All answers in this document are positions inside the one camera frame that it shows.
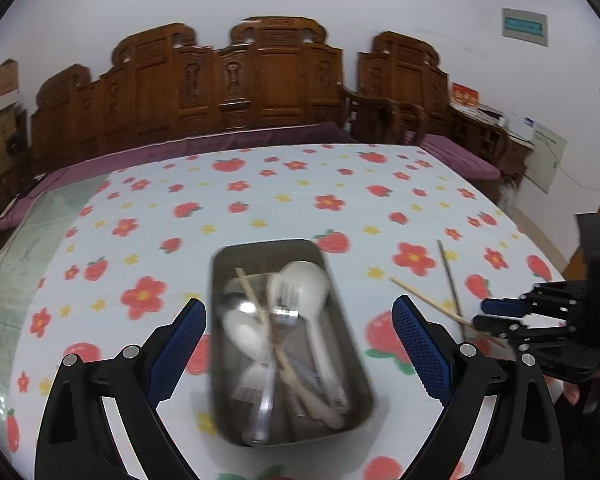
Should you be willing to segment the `dark brown wooden chopstick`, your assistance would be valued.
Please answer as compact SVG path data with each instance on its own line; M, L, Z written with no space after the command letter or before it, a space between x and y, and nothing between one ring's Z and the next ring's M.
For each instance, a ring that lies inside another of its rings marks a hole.
M456 313L457 316L459 316L460 318L464 318L464 315L462 313L462 309L460 308L460 298L458 298L457 295L457 289L453 280L453 275L451 272L451 268L449 265L449 260L448 258L446 258L445 255L445 251L444 251L444 247L442 244L441 240L437 240L437 246L440 252L440 257L442 259L442 264L445 270L445 275L446 278L448 279L448 283L450 286L450 291L451 291L451 296L452 296L452 301L453 301L453 306L454 306L454 311ZM464 341L468 341L469 337L468 337L468 330L467 330L467 326L461 322L458 322L458 324L460 324L460 329L462 330L462 335L463 335L463 340Z

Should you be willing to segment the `light bamboo chopstick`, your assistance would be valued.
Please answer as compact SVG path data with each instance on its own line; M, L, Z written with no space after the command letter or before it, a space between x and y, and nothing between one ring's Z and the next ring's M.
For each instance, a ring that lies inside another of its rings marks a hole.
M415 296L417 299L422 300L425 304L428 304L429 307L434 308L434 310L437 310L438 312L442 313L447 318L450 318L451 320L453 320L455 323L460 324L460 326L463 326L464 328L469 328L475 334L477 334L479 336L483 336L488 341L492 342L492 344L496 344L497 346L499 346L501 348L505 348L505 344L503 341L501 341L498 338L495 338L493 336L487 335L486 333L480 332L480 330L477 330L475 328L475 326L473 326L472 323L468 321L467 318L463 318L461 315L459 315L455 311L445 309L445 307L442 307L441 304L437 304L434 300L428 298L427 296L423 295L421 292L418 292L416 289L414 289L410 285L407 285L406 283L404 283L404 281L401 281L398 278L394 278L393 276L390 276L389 280L392 281L394 284L398 285L399 287L401 287L402 289L409 292L412 296Z

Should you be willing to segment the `stainless steel spoon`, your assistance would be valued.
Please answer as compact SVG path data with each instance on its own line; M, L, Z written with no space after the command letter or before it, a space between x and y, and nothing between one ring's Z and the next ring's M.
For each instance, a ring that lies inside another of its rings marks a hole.
M248 301L247 298L241 294L240 292L230 292L229 294L227 294L225 296L225 312L224 314L229 311L229 310L242 310L244 312L252 312L257 316L257 309L256 307L253 305L252 302ZM249 363L246 364L245 366L242 367L242 369L240 370L240 372L237 374L237 379L239 377L239 374L252 362L254 362L253 360L250 360L249 358L247 358L246 356L244 356L246 359L249 360Z

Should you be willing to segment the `stainless steel fork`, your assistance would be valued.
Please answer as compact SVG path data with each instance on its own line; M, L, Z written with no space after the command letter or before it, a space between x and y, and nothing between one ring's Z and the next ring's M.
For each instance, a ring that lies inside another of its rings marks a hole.
M268 320L266 332L266 361L260 403L253 408L248 428L242 437L248 445L261 446L268 443L271 435L277 377L279 371L277 352L283 349L284 340L299 322L298 292L280 274L268 280Z

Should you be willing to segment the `large white ceramic spoon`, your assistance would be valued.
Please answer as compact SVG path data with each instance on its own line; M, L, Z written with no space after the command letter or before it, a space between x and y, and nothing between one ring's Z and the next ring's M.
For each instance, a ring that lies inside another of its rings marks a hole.
M336 367L327 349L321 316L329 294L329 281L323 269L309 261L291 261L280 270L283 283L298 294L300 316L306 324L306 336L315 369L329 405L339 414L350 410L350 403Z

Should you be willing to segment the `rectangular stainless steel tray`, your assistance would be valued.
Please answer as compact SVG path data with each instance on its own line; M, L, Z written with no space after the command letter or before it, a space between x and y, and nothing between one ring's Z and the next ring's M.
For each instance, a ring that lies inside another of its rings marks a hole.
M317 264L328 278L329 294L321 316L322 330L329 355L346 390L350 410L346 414L340 414L344 419L341 429L330 429L306 414L292 392L277 378L271 435L268 443L261 446L308 442L342 434L362 426L373 413L372 388L334 282L318 247L309 240L270 240L224 247L214 255L211 265L211 304L208 307L208 325L211 330L209 374L213 417L219 434L230 443L248 445L242 435L249 426L253 408L260 403L250 404L230 398L237 384L237 374L249 363L225 337L222 325L225 296L230 292L240 292L247 298L238 282L235 268L240 266L244 269L260 304L266 306L270 277L280 274L287 263L298 260ZM298 326L285 341L285 349L302 382L329 405L315 369L306 336L306 324L300 314Z

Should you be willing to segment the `strawberry flower print tablecloth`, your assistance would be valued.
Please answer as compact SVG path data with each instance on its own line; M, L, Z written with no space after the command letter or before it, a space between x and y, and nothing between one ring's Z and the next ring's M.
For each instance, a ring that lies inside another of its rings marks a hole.
M276 273L298 243L329 270L372 389L361 427L294 448L250 450L220 433L205 334L159 413L205 479L395 479L440 408L426 395L390 323L405 286L422 313L473 316L485 296L517 296L558 270L494 203L420 148L370 145L243 148L124 165L100 182L38 202L27 226L50 254L34 268L6 408L7 449L23 477L61 358L110 359L209 301L223 248L233 269Z

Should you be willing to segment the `wooden side table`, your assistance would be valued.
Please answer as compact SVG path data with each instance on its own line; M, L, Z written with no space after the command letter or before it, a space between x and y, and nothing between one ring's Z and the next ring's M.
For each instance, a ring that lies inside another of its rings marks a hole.
M477 155L501 171L500 179L519 186L532 152L529 141L518 140L488 116L480 116L475 108L449 106L449 139Z

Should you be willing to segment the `red paper box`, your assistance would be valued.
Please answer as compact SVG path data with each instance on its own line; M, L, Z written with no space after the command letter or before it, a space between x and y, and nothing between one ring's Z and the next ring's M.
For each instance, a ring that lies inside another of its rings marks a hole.
M451 100L460 106L477 107L479 104L479 92L473 88L453 82L451 86Z

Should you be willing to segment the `purple sofa cushion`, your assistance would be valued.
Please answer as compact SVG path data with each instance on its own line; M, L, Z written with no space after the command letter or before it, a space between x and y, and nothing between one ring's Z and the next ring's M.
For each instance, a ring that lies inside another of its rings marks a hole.
M1 214L0 231L15 229L38 196L69 184L129 167L161 162L171 158L197 156L238 148L264 148L276 145L353 143L349 133L333 122L322 124L251 129L233 132L190 136L189 138L150 144L141 148L102 155L51 172L27 194L22 194L7 212Z

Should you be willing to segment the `stacked cardboard boxes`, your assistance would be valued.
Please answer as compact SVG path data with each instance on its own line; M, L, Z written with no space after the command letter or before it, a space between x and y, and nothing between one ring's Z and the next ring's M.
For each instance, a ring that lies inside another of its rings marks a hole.
M15 166L29 144L18 81L18 63L9 58L0 65L0 174Z

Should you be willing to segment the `carved wooden sofa bench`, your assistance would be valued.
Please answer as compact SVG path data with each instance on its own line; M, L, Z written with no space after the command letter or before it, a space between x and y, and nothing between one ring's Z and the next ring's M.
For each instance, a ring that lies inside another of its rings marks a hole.
M73 64L36 95L32 162L52 171L188 136L332 122L353 139L392 139L398 107L343 84L342 52L312 18L254 16L227 47L173 23L121 40L108 72Z

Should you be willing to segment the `white wall distribution box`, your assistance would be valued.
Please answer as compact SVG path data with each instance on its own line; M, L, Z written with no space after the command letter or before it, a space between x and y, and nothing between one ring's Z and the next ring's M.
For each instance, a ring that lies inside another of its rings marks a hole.
M567 147L567 140L539 122L535 124L532 138L533 150L524 164L524 176L542 192L550 192L556 174L562 166L562 155Z

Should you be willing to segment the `grey wall electrical panel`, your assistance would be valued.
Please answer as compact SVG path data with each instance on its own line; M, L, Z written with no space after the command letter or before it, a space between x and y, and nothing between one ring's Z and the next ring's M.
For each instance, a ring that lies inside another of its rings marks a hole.
M502 36L547 47L547 16L541 13L503 8Z

